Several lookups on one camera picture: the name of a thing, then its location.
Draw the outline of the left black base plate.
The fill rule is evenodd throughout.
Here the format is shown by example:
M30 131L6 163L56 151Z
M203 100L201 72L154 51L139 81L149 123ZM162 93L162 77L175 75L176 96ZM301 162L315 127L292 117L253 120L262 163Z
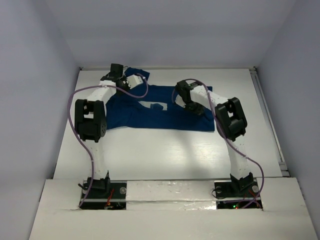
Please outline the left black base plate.
M91 190L80 206L82 210L125 210L127 201L127 182L112 181L108 192Z

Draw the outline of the blue t shirt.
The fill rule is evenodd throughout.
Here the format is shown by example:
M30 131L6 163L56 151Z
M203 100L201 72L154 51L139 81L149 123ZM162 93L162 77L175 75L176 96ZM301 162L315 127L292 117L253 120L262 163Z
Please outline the blue t shirt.
M133 98L119 91L106 103L107 129L121 127L172 129L213 132L214 119L210 110L197 115L172 102L174 86L149 85L144 98Z

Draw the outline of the silver foil strip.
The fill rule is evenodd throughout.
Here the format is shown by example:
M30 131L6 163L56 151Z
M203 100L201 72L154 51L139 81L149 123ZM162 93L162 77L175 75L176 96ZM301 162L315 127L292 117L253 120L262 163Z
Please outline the silver foil strip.
M126 209L129 211L216 210L214 182L208 180L128 181Z

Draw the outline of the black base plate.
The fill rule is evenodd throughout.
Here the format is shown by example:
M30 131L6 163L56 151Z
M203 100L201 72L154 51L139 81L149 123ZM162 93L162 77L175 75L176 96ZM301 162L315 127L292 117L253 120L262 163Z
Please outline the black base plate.
M233 189L230 180L218 180L214 182L214 188L211 195L216 199L216 208L218 210L237 210L237 209L263 209L261 197L257 196L259 192L258 183L245 189L243 192L237 192Z
M91 190L80 206L82 210L125 210L127 201L127 182L112 181L108 192Z

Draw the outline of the aluminium side rail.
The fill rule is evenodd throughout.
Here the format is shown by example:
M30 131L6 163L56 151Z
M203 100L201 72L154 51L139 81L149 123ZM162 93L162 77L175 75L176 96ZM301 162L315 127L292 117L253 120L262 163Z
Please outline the aluminium side rail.
M262 110L263 117L265 119L268 130L272 135L272 142L276 148L276 155L278 158L278 164L279 164L279 168L281 170L282 176L286 177L286 178L290 178L291 175L290 175L289 169L287 167L287 163L285 161L285 158L284 158L284 155L282 152L282 148L281 148L281 145L280 145L280 142L279 142L272 118L271 118L271 114L270 114L270 111L269 111L269 108L268 108L268 105L266 102L265 95L262 90L262 86L261 86L260 79L258 76L258 70L255 66L249 68L248 70L249 70L250 77L251 77L252 83L254 85L254 89L255 89L255 92L256 92L256 95L257 95L257 98L258 98L258 101L259 101L259 104L260 104L260 107Z

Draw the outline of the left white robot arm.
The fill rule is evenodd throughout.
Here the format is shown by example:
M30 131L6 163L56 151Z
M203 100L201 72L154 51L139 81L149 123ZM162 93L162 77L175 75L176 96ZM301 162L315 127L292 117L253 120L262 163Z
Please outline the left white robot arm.
M123 73L123 65L112 63L109 73L101 78L98 88L87 98L77 99L74 105L74 128L89 150L91 161L91 177L83 189L91 190L101 198L108 196L111 191L101 140L107 131L106 104L116 94L117 88L129 89Z

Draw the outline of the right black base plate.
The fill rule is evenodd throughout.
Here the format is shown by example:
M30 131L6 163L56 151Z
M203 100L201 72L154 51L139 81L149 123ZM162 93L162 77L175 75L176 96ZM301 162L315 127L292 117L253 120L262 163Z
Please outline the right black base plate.
M216 208L218 210L237 210L237 209L263 209L261 197L257 196L259 192L258 183L245 189L243 192L237 192L233 189L230 180L218 180L214 182L214 188L211 195L216 199Z

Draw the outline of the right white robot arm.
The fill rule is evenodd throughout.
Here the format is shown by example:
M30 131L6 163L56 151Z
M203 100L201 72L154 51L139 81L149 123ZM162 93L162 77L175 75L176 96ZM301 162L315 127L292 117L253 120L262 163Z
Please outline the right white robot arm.
M177 97L174 103L187 111L202 114L211 110L219 135L225 140L230 160L230 181L215 183L218 199L241 198L254 185L254 178L246 159L245 138L248 126L238 98L227 98L208 89L195 80L179 81L175 86Z

